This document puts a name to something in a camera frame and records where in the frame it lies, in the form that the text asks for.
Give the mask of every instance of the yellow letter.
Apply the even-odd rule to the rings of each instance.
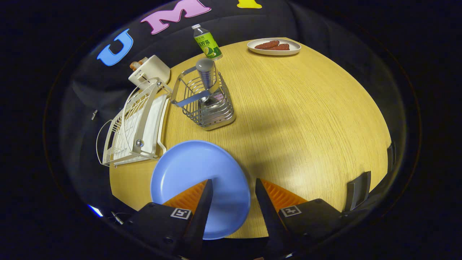
[[[261,5],[257,4],[255,0],[239,0],[237,5],[239,8],[261,8]]]

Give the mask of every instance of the white dish rack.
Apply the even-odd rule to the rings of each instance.
[[[172,90],[159,78],[151,78],[138,85],[128,96],[123,109],[112,120],[104,143],[102,160],[99,163],[110,167],[143,161],[158,160],[160,151],[167,148],[161,142],[165,111]]]

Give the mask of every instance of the blue plate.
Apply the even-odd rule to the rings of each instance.
[[[206,179],[212,179],[213,198],[204,239],[223,238],[244,224],[250,210],[250,190],[239,164],[217,145],[186,141],[169,149],[152,174],[152,201],[163,204]]]

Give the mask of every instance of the bottle label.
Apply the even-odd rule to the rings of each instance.
[[[194,37],[194,39],[197,41],[197,44],[199,44],[199,47],[205,53],[207,58],[212,59],[221,55],[221,51],[218,48],[218,44],[213,39],[211,33],[208,32],[199,35],[197,37]]]

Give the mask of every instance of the white plate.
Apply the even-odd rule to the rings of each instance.
[[[271,41],[279,41],[279,44],[287,43],[289,44],[289,50],[261,50],[261,49],[255,49],[255,46],[262,44],[262,43],[267,43]],[[263,39],[258,39],[258,40],[253,40],[247,44],[247,47],[249,50],[259,53],[259,54],[265,54],[265,55],[274,55],[274,56],[285,56],[285,55],[292,55],[296,54],[300,51],[302,46],[300,46],[298,43],[289,41],[289,40],[284,40],[284,39],[279,39],[279,38],[263,38]]]

